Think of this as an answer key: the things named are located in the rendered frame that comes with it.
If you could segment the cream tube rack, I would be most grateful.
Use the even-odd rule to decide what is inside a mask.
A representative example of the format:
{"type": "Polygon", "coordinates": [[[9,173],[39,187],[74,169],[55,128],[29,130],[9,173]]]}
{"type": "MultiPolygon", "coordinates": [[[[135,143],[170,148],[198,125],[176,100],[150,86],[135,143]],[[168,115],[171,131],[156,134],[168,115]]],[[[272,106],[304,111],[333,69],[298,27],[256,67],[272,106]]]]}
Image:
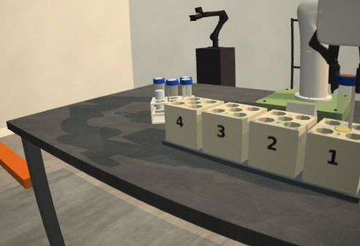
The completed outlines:
{"type": "Polygon", "coordinates": [[[156,100],[155,98],[152,98],[152,101],[151,101],[151,122],[152,122],[152,124],[165,123],[165,113],[163,113],[164,109],[156,109],[156,107],[154,107],[154,105],[164,105],[166,103],[169,103],[167,101],[167,97],[165,97],[165,99],[162,99],[162,100],[156,100]]]}

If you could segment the cream bucket adapter with holes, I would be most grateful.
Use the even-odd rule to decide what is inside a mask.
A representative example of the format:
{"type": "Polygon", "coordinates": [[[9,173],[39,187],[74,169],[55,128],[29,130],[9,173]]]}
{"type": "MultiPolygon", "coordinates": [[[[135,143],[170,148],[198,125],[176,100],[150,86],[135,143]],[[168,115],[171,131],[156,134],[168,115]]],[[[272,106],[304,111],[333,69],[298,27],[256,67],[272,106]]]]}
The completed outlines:
{"type": "Polygon", "coordinates": [[[352,123],[351,132],[339,132],[335,120],[323,118],[311,128],[306,137],[302,181],[357,195],[360,124],[352,123]]]}
{"type": "Polygon", "coordinates": [[[265,113],[267,108],[233,102],[202,111],[202,152],[246,161],[249,121],[265,113]]]}
{"type": "Polygon", "coordinates": [[[307,132],[315,125],[317,116],[276,109],[250,120],[248,165],[296,178],[303,170],[307,132]]]}
{"type": "Polygon", "coordinates": [[[202,111],[224,101],[189,97],[164,104],[166,141],[199,150],[202,148],[202,111]]]}

